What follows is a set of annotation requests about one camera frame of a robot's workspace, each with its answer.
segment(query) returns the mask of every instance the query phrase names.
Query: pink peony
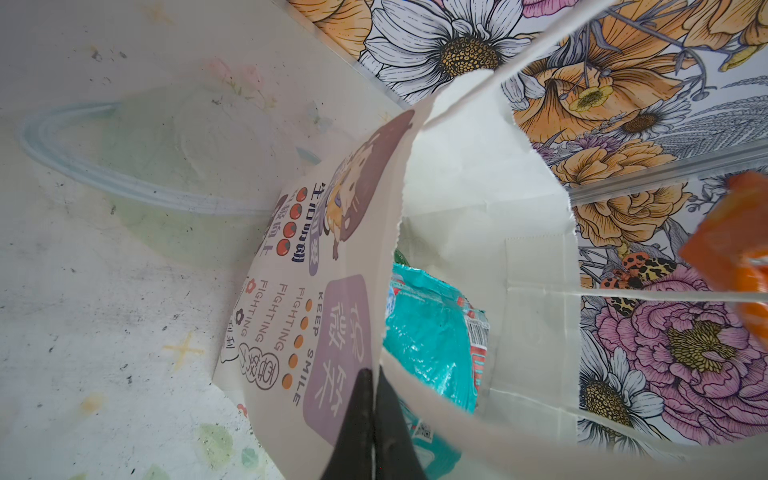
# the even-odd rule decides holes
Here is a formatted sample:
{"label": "pink peony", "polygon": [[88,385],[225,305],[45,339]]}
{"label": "pink peony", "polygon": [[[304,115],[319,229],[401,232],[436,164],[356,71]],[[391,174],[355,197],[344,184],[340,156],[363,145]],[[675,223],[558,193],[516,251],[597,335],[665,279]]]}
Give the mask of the pink peony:
{"label": "pink peony", "polygon": [[523,16],[541,17],[552,15],[565,7],[576,5],[578,0],[523,0]]}
{"label": "pink peony", "polygon": [[[708,290],[685,266],[644,289]],[[639,301],[631,318],[606,306],[595,320],[602,345],[626,352],[683,436],[709,445],[768,432],[767,352],[724,303]]]}

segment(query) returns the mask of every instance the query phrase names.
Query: orange wrapper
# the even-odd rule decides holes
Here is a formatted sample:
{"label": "orange wrapper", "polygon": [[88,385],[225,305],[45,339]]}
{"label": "orange wrapper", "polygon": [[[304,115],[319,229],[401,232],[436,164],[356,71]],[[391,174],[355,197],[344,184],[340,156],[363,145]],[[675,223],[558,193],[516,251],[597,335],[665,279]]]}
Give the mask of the orange wrapper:
{"label": "orange wrapper", "polygon": [[[714,290],[768,292],[768,177],[746,172],[729,188],[680,255]],[[737,313],[768,348],[768,304],[741,303]]]}

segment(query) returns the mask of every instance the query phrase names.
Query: yellow star mark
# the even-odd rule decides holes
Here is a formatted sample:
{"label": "yellow star mark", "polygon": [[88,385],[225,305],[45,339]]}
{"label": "yellow star mark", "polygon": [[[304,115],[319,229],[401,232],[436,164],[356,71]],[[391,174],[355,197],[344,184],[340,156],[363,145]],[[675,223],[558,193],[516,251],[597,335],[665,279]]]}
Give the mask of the yellow star mark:
{"label": "yellow star mark", "polygon": [[165,13],[165,7],[161,0],[157,0],[154,5],[142,5],[141,11],[144,12],[147,20],[151,23],[164,23],[166,25],[174,24],[174,21],[170,19],[167,13]]}
{"label": "yellow star mark", "polygon": [[189,332],[187,334],[187,339],[184,340],[184,343],[182,345],[180,346],[163,345],[163,349],[177,350],[179,352],[179,360],[177,360],[176,364],[174,365],[174,372],[177,372],[181,368],[181,363],[184,361],[184,356],[187,355],[187,352],[196,353],[197,355],[203,355],[205,353],[205,350],[191,349],[189,347],[191,340],[192,340],[192,332]]}

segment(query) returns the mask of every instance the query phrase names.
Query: white paper bag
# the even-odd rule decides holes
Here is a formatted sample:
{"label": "white paper bag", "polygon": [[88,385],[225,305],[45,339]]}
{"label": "white paper bag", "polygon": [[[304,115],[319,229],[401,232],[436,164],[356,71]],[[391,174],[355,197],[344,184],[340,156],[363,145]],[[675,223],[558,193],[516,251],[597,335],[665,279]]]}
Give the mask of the white paper bag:
{"label": "white paper bag", "polygon": [[[288,480],[320,477],[358,370],[372,368],[376,384],[378,364],[414,413],[464,453],[451,478],[765,472],[760,439],[674,445],[578,410],[575,223],[567,193],[515,126],[498,85],[606,3],[582,0],[514,65],[456,78],[340,164],[327,161],[283,189],[214,382],[246,405]],[[422,385],[381,348],[399,235],[414,266],[459,288],[491,323],[479,415]],[[578,416],[670,461],[578,447]]]}

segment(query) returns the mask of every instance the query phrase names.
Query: floral pattern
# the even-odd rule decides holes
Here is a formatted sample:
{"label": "floral pattern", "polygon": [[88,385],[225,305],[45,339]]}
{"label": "floral pattern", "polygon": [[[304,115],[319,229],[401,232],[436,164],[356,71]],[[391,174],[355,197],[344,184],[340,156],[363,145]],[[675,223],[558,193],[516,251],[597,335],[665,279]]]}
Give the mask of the floral pattern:
{"label": "floral pattern", "polygon": [[[644,374],[630,367],[622,348],[616,348],[612,353],[609,359],[592,334],[581,331],[579,406],[616,423],[663,438],[646,419],[662,414],[664,399],[645,388]],[[647,448],[637,440],[587,419],[578,421],[578,441],[626,453],[645,452]]]}
{"label": "floral pattern", "polygon": [[[585,148],[551,167],[569,187],[645,170],[674,160],[652,141],[630,140],[621,145]],[[656,229],[683,207],[691,194],[682,185],[659,187],[639,194],[574,207],[583,238],[596,247],[649,240]]]}
{"label": "floral pattern", "polygon": [[[646,235],[646,240],[622,234],[619,245],[598,246],[599,241],[584,237],[579,245],[582,286],[605,288],[609,277],[627,279],[627,261],[643,252],[660,259],[667,266],[665,271],[622,288],[710,290],[707,281],[677,251],[704,214],[727,193],[730,175],[672,186],[681,192],[680,208],[667,215],[650,236]],[[622,303],[620,298],[610,296],[620,296],[620,290],[605,292],[605,297],[583,297],[581,329],[592,335],[594,342],[583,339],[582,350],[597,348],[606,359],[625,357],[629,370],[642,374],[645,389],[664,401],[660,415],[646,420],[655,432],[701,445],[735,442],[768,432],[768,350],[749,334],[728,304],[650,300]],[[588,354],[582,356],[582,362],[586,361]],[[602,408],[600,415],[616,421],[609,408],[615,402],[605,398],[604,406],[588,410],[597,412]],[[615,445],[621,440],[617,434],[607,438]]]}
{"label": "floral pattern", "polygon": [[[431,0],[382,0],[381,8],[373,9],[373,24],[382,36],[369,37],[367,51],[382,65],[379,79],[409,103],[461,74],[495,69],[531,43],[530,35],[513,35],[522,17],[519,0],[497,5],[493,0],[445,0],[444,6]],[[529,98],[544,95],[544,88],[524,73],[503,88],[521,108]]]}
{"label": "floral pattern", "polygon": [[[414,104],[508,61],[577,0],[290,1]],[[596,135],[652,140],[674,159],[762,138],[768,96],[729,88],[768,84],[750,60],[765,55],[766,12],[768,0],[616,0],[502,89],[548,164]],[[712,94],[722,100],[703,109]]]}

